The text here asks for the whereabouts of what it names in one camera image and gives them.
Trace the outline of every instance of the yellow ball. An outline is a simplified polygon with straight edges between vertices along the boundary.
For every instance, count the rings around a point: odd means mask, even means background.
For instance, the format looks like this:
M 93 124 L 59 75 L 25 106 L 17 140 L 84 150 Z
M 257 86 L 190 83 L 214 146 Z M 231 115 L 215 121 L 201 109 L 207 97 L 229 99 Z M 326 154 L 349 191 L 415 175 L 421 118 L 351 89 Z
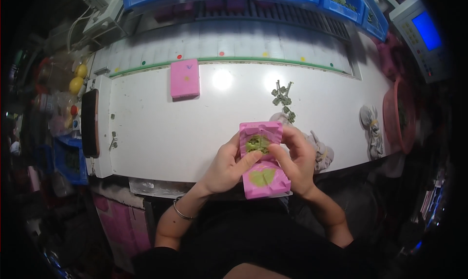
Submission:
M 68 90 L 70 91 L 71 94 L 77 95 L 79 90 L 81 89 L 81 86 L 83 86 L 83 83 L 84 83 L 84 80 L 82 77 L 75 77 L 70 81 Z
M 88 75 L 88 68 L 85 64 L 81 64 L 75 69 L 75 76 L 85 78 Z

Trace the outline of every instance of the white work table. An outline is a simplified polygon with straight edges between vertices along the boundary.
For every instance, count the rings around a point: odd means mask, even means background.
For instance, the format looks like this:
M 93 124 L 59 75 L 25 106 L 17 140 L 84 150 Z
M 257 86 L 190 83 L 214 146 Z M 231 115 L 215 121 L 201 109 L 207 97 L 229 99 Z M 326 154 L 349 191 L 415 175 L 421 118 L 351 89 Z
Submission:
M 362 80 L 332 71 L 279 64 L 203 63 L 200 96 L 174 101 L 169 94 L 170 68 L 112 78 L 107 136 L 117 133 L 110 151 L 115 175 L 152 180 L 196 182 L 218 148 L 239 123 L 268 121 L 281 112 L 273 105 L 276 80 L 294 84 L 290 108 L 294 126 L 333 148 L 335 158 L 323 172 L 370 161 L 368 133 L 360 123 L 364 104 L 375 105 L 384 139 L 382 101 L 392 83 L 380 71 L 377 48 L 358 33 L 352 39 Z

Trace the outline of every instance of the green rubber strip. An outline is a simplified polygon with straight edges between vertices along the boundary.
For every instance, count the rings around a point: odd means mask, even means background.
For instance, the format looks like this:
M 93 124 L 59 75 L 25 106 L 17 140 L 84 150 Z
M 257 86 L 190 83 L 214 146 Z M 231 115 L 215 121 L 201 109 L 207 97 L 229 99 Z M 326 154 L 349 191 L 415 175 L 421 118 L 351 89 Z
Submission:
M 311 67 L 319 68 L 319 69 L 323 69 L 323 70 L 336 71 L 336 72 L 341 72 L 341 73 L 344 72 L 344 71 L 341 71 L 341 70 L 338 70 L 338 69 L 335 69 L 335 68 L 329 67 L 329 66 L 327 67 L 327 66 L 323 66 L 323 65 L 315 65 L 315 64 L 304 63 L 304 62 L 299 62 L 299 61 L 295 61 L 295 60 L 282 60 L 282 59 L 271 59 L 271 58 L 214 57 L 214 58 L 202 58 L 202 59 L 197 59 L 197 60 L 199 62 L 236 61 L 236 60 L 239 60 L 239 61 L 242 60 L 242 61 L 274 62 L 274 63 L 293 64 L 293 65 L 305 65 L 305 66 L 311 66 Z M 151 68 L 155 68 L 155 67 L 159 67 L 159 66 L 163 66 L 163 65 L 170 65 L 173 62 L 177 62 L 177 61 L 178 60 L 174 60 L 174 61 L 171 61 L 171 62 L 164 62 L 164 63 L 158 63 L 158 64 L 152 64 L 152 65 L 139 66 L 139 67 L 136 67 L 136 68 L 125 70 L 125 71 L 118 71 L 118 72 L 115 72 L 114 74 L 111 74 L 110 77 L 119 76 L 119 75 L 126 74 L 126 73 L 133 72 L 133 71 L 147 70 L 147 69 L 151 69 Z

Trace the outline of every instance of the phone screen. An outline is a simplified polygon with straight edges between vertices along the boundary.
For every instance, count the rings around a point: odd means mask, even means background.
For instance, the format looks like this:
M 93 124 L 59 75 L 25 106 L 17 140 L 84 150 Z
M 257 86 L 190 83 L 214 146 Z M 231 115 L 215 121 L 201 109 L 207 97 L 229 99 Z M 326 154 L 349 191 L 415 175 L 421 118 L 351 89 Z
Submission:
M 97 100 L 99 91 L 93 89 L 83 95 L 81 101 L 81 141 L 85 157 L 99 156 L 97 131 Z

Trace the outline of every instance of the bracelet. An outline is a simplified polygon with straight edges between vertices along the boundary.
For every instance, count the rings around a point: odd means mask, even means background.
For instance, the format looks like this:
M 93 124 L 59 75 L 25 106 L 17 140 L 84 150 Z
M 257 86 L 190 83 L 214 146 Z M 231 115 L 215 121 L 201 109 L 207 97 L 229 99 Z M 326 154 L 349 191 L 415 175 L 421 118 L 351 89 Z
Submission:
M 180 213 L 180 211 L 177 210 L 177 208 L 176 208 L 176 202 L 177 202 L 178 200 L 180 200 L 180 198 L 182 198 L 182 197 L 183 197 L 183 196 L 178 196 L 178 197 L 172 202 L 172 205 L 174 206 L 174 210 L 176 211 L 176 213 L 177 213 L 181 218 L 183 218 L 183 219 L 185 219 L 185 220 L 192 220 L 193 217 L 185 216 L 184 214 Z

